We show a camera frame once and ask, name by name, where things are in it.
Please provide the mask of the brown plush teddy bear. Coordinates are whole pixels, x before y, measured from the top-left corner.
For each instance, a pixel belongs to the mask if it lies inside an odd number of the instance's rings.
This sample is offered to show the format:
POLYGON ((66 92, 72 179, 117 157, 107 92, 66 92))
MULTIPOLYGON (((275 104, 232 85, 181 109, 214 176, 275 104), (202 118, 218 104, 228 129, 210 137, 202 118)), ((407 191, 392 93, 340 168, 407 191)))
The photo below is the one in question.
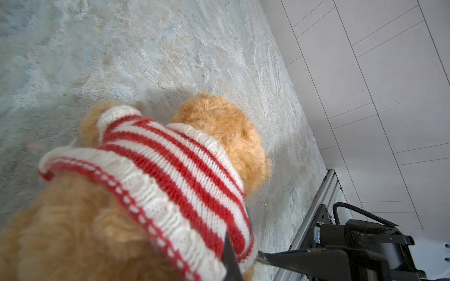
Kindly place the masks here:
MULTIPOLYGON (((125 104, 91 106, 80 124, 80 148, 98 145, 96 122, 117 105, 125 104)), ((190 125, 221 144, 243 182, 245 202, 271 176, 256 126, 223 97, 196 95, 170 124, 190 125)), ((1 231, 3 281, 188 281, 107 188, 70 171, 46 182, 1 231)))

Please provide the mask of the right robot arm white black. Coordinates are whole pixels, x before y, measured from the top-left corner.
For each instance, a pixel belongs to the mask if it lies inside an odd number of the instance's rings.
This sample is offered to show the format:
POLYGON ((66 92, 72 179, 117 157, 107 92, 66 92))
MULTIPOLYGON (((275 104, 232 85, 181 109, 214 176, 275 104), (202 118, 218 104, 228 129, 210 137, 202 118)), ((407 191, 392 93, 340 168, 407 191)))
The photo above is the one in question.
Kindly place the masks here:
POLYGON ((443 233, 349 220, 345 225, 316 223, 316 245, 364 249, 383 255, 393 281, 448 281, 450 238, 443 233))

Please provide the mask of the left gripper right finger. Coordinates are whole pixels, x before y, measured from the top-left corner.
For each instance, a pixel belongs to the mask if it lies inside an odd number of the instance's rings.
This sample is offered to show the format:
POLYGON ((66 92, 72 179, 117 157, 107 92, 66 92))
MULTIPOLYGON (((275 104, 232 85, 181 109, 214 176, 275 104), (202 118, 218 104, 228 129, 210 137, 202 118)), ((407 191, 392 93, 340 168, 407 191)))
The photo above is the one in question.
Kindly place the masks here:
POLYGON ((312 276, 322 281, 352 279, 349 257, 341 249, 299 249, 275 254, 260 251, 257 260, 265 265, 312 276))

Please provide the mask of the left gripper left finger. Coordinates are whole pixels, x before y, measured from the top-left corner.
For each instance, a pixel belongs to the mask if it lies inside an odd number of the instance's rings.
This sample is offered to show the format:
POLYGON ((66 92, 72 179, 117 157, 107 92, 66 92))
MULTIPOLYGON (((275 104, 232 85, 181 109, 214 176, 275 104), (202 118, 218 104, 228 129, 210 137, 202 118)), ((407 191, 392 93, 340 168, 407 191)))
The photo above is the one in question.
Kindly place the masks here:
POLYGON ((228 234, 225 236, 225 244, 221 260, 226 268, 226 276, 223 281, 244 281, 228 234))

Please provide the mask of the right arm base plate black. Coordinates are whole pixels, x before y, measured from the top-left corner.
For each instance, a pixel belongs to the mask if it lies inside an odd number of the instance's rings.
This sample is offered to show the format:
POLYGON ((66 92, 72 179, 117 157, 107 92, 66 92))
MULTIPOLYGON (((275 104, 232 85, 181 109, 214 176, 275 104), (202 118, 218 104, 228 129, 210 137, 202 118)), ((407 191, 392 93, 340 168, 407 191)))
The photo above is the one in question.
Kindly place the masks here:
POLYGON ((309 224, 306 234, 300 244, 300 249, 321 248, 320 226, 333 225, 333 219, 330 218, 328 209, 325 204, 320 204, 309 224))

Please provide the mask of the red white striped knit sweater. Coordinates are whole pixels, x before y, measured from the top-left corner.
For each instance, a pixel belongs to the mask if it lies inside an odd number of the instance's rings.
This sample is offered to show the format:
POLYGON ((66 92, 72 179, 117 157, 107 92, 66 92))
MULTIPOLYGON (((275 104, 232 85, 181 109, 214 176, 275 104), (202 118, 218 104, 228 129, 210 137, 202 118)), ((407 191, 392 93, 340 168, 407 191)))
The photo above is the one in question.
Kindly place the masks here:
POLYGON ((189 281, 225 280, 228 250, 242 274, 252 267, 258 249, 243 182, 217 140, 128 105, 106 110, 96 128, 96 147, 46 153, 41 176, 80 172, 107 188, 189 281))

